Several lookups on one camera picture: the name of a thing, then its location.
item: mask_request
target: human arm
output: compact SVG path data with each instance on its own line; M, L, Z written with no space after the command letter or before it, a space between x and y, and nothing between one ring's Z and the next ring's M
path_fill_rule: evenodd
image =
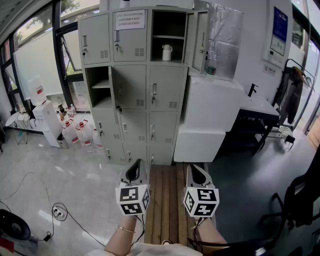
M125 256L130 252L134 233L128 232L135 231L137 219L134 216L124 216L120 227L126 229L122 230L119 227L114 232L113 236L106 244L104 250L116 256Z

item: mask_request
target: paper notice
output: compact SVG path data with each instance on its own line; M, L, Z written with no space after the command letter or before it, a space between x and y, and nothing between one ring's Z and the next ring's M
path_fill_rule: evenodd
M115 14L115 30L145 28L145 10L120 11Z

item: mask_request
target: bracelet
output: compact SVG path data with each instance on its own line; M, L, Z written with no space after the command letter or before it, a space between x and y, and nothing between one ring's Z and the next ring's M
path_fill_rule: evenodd
M129 229L126 229L126 228L124 228L124 227L122 227L122 226L120 226L120 225L118 225L118 228L121 229L121 230L125 230L125 231L127 231L127 232L129 232L129 233L132 233L132 234L136 233L136 232L131 231L131 230L129 230Z

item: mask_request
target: cardboard box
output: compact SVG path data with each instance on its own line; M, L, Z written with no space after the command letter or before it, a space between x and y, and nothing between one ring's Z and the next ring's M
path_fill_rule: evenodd
M320 144L320 116L315 120L311 130L308 133L308 141L317 150Z

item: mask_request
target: locker door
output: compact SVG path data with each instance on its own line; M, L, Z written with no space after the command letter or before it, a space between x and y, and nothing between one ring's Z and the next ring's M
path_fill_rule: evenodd
M151 111L178 111L183 74L183 67L150 67Z
M109 142L105 148L105 152L109 164L125 165L127 163L121 142Z
M150 134L149 141L154 143L165 143L172 145L177 114L170 112L151 112L150 113Z
M101 133L103 146L110 142L121 142L119 125L115 122L113 110L92 109L93 118L96 123L96 130Z
M127 162L132 164L137 159L142 159L147 163L147 145L146 144L124 144L124 152Z
M149 148L149 159L152 165L171 165L173 158L173 151L171 145L159 146L151 144Z
M186 24L182 62L202 73L208 49L208 11L200 10L188 13Z
M113 55L115 62L145 62L147 60L147 20L148 11L144 11L144 28L116 30L117 14L113 13Z
M81 20L79 34L85 65L110 62L109 14Z
M122 109L146 109L146 66L116 65L115 83Z
M146 143L147 115L144 112L122 111L121 127L127 143Z

